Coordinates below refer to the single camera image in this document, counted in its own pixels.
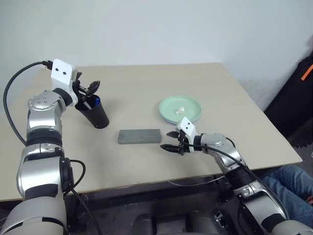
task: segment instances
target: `orange strap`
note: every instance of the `orange strap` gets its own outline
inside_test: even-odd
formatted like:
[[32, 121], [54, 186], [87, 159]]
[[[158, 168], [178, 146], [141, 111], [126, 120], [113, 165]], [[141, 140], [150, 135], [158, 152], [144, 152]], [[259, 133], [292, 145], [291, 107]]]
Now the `orange strap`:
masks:
[[307, 71], [304, 73], [304, 75], [302, 76], [301, 80], [304, 81], [304, 80], [308, 77], [309, 73], [310, 73], [312, 70], [313, 70], [313, 65], [311, 65], [311, 66], [308, 68], [308, 70], [307, 70]]

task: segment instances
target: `blue pen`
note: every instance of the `blue pen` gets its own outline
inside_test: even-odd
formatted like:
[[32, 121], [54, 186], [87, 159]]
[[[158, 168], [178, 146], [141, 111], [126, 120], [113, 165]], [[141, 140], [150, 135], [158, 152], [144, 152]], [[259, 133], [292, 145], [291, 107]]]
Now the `blue pen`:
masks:
[[94, 103], [94, 106], [97, 107], [99, 104], [100, 104], [100, 99], [99, 99], [99, 98], [96, 98], [95, 103]]

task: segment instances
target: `black bag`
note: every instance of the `black bag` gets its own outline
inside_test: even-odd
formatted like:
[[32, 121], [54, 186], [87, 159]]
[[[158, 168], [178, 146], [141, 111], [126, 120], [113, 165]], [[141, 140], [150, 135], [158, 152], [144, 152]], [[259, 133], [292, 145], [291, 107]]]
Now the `black bag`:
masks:
[[298, 64], [264, 113], [286, 139], [292, 137], [292, 145], [312, 142], [313, 52]]

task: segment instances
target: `white wall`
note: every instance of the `white wall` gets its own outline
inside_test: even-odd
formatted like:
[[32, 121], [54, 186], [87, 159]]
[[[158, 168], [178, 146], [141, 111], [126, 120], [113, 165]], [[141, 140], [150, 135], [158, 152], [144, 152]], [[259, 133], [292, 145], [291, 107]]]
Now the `white wall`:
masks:
[[76, 66], [217, 61], [264, 110], [312, 49], [313, 1], [1, 0], [0, 29], [0, 92], [22, 66], [43, 59]]

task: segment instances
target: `black cable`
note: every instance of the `black cable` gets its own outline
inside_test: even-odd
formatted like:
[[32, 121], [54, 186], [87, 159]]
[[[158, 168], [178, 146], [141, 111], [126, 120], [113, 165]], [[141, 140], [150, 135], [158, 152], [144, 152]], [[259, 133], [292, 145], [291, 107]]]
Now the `black cable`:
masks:
[[67, 191], [64, 192], [63, 196], [66, 196], [72, 189], [74, 189], [82, 181], [82, 179], [86, 173], [86, 165], [82, 161], [80, 161], [80, 160], [69, 160], [69, 161], [71, 163], [79, 163], [80, 165], [82, 165], [83, 172], [82, 172], [81, 176], [79, 177], [79, 179], [76, 181], [76, 183], [73, 184], [73, 186], [70, 189], [68, 189]]
[[234, 148], [236, 148], [236, 145], [234, 143], [234, 141], [232, 141], [230, 138], [226, 137], [227, 140], [229, 140], [229, 142], [231, 142], [231, 144], [234, 146]]
[[6, 87], [4, 89], [4, 92], [3, 92], [3, 107], [4, 107], [4, 111], [5, 111], [5, 114], [6, 114], [6, 117], [8, 118], [8, 121], [15, 133], [15, 135], [17, 135], [17, 137], [19, 138], [19, 140], [24, 144], [26, 145], [26, 141], [23, 139], [23, 137], [20, 135], [20, 133], [18, 132], [17, 128], [15, 127], [14, 125], [14, 122], [11, 118], [11, 115], [10, 115], [10, 112], [9, 112], [9, 109], [8, 109], [8, 105], [7, 105], [7, 95], [8, 95], [8, 91], [10, 89], [10, 86], [12, 85], [13, 81], [15, 80], [15, 78], [17, 78], [17, 76], [19, 76], [22, 72], [24, 72], [25, 70], [35, 66], [35, 65], [41, 65], [43, 64], [43, 61], [40, 61], [40, 62], [35, 62], [35, 63], [32, 63], [30, 65], [27, 65], [26, 67], [22, 68], [20, 71], [18, 71], [16, 74], [14, 74], [11, 79], [9, 80], [9, 82], [6, 84]]
[[245, 230], [243, 229], [243, 227], [241, 226], [241, 223], [240, 223], [240, 218], [239, 218], [239, 217], [240, 217], [240, 208], [241, 208], [241, 206], [242, 206], [242, 202], [240, 201], [239, 207], [238, 207], [238, 213], [237, 213], [237, 222], [238, 222], [238, 225], [239, 225], [241, 231], [242, 231], [245, 235], [248, 235], [248, 234], [245, 232]]
[[194, 148], [205, 148], [205, 149], [210, 149], [212, 151], [215, 151], [215, 152], [218, 152], [218, 153], [221, 153], [227, 157], [229, 157], [231, 160], [235, 161], [236, 163], [238, 163], [240, 166], [242, 166], [245, 171], [250, 174], [255, 180], [259, 181], [260, 184], [262, 184], [269, 192], [270, 194], [275, 198], [275, 200], [278, 202], [278, 204], [280, 205], [280, 207], [282, 208], [285, 216], [286, 216], [286, 219], [289, 219], [289, 215], [288, 215], [288, 212], [284, 206], [284, 204], [281, 202], [281, 200], [277, 197], [277, 195], [266, 185], [262, 182], [262, 180], [257, 177], [246, 165], [242, 164], [240, 161], [238, 161], [237, 159], [233, 158], [232, 156], [230, 156], [229, 154], [223, 152], [223, 151], [220, 151], [218, 149], [215, 149], [215, 148], [211, 148], [209, 146], [206, 146], [206, 145], [195, 145], [195, 144], [189, 144], [189, 143], [186, 143], [186, 142], [182, 142], [183, 144], [185, 145], [188, 145], [190, 147], [194, 147]]
[[98, 231], [98, 234], [99, 234], [99, 235], [102, 235], [100, 226], [99, 226], [97, 220], [96, 220], [96, 219], [94, 218], [94, 216], [92, 215], [92, 213], [91, 213], [91, 211], [89, 210], [88, 206], [87, 206], [87, 205], [85, 204], [85, 202], [80, 198], [79, 194], [78, 194], [74, 189], [72, 189], [71, 191], [74, 193], [74, 195], [75, 195], [75, 196], [77, 197], [77, 199], [80, 201], [80, 203], [84, 206], [86, 212], [89, 214], [89, 216], [90, 216], [92, 222], [94, 223], [94, 225], [95, 225], [95, 227], [96, 227], [96, 229], [97, 229], [97, 231]]

